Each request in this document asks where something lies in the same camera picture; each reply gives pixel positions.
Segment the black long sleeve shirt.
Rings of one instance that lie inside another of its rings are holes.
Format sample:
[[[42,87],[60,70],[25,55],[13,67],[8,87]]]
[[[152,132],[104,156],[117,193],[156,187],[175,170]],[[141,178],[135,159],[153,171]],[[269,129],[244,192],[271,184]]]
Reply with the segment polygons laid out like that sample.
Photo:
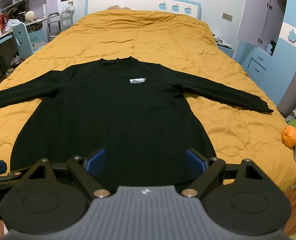
[[[168,185],[182,190],[195,180],[186,151],[216,155],[186,93],[271,111],[256,95],[160,64],[132,57],[87,62],[0,91],[0,108],[41,100],[15,140],[10,168],[19,170],[43,158],[64,163],[104,148],[106,162],[95,178],[109,191]]]

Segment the orange plush toy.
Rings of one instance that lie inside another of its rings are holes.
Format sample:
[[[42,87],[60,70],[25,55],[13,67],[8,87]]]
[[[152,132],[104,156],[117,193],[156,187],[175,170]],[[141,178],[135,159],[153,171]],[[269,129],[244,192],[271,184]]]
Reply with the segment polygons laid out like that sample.
[[[287,126],[282,134],[281,138],[283,143],[288,147],[288,148],[293,148],[296,146],[296,128],[293,126]]]

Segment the blue nightstand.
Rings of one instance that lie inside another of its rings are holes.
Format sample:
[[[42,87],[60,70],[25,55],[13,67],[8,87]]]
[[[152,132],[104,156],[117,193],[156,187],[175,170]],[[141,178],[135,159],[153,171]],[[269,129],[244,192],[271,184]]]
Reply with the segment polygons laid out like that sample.
[[[213,37],[216,41],[217,47],[223,51],[225,54],[227,54],[229,57],[233,57],[234,55],[234,48],[231,44],[227,43],[225,40],[219,38],[217,35],[213,34]]]

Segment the blue purple wardrobe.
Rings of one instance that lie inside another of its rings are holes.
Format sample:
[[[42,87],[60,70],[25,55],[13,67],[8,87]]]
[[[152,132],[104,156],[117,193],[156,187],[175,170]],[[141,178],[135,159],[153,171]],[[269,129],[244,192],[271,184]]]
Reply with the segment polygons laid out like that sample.
[[[245,0],[236,60],[289,115],[296,107],[296,0]]]

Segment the white blue desk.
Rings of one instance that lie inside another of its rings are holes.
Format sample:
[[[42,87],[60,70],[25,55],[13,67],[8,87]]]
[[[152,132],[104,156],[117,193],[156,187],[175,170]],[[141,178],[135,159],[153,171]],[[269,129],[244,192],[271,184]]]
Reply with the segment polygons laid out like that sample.
[[[44,22],[46,20],[46,17],[41,17],[35,21],[25,24],[33,53],[47,44],[44,30]],[[20,53],[17,45],[18,43],[13,34],[13,29],[0,36],[0,51],[3,52],[4,59],[8,67],[10,66],[15,54],[17,52]]]

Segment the grey rolling cart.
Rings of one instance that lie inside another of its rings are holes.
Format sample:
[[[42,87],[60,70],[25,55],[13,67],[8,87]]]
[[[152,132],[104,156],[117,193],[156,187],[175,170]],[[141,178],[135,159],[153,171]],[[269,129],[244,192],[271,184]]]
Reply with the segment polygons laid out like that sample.
[[[52,41],[62,31],[69,29],[73,25],[74,11],[66,9],[62,12],[54,12],[48,15],[48,37]]]

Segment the blue desk chair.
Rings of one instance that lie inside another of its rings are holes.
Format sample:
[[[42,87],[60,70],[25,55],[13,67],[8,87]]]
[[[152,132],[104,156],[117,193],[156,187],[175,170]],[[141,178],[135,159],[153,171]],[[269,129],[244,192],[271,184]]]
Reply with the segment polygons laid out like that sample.
[[[44,41],[35,44],[31,43],[29,33],[24,23],[14,26],[12,33],[16,42],[19,56],[23,61],[45,45]]]

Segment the round white lamp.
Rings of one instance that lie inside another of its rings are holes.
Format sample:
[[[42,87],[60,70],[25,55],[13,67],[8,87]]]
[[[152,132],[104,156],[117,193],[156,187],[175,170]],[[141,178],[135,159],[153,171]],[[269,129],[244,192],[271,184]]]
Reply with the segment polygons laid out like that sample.
[[[32,10],[29,10],[25,13],[25,21],[32,22],[35,18],[35,13]]]

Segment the white blue bed headboard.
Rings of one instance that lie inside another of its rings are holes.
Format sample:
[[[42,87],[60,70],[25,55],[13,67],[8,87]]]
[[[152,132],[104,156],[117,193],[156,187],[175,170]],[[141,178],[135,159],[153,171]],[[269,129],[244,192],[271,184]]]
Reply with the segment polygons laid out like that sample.
[[[86,0],[85,14],[106,10],[113,5],[132,10],[164,11],[201,18],[201,4],[188,0]]]

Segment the wall light switch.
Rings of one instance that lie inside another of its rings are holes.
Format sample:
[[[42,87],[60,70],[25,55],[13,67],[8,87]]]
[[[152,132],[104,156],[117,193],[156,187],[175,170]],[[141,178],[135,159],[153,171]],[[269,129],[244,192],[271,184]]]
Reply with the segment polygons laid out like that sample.
[[[232,21],[232,19],[233,19],[233,16],[232,15],[230,15],[230,14],[227,14],[227,13],[225,13],[225,12],[223,12],[222,13],[222,18],[224,19],[224,20],[227,20],[227,21]]]

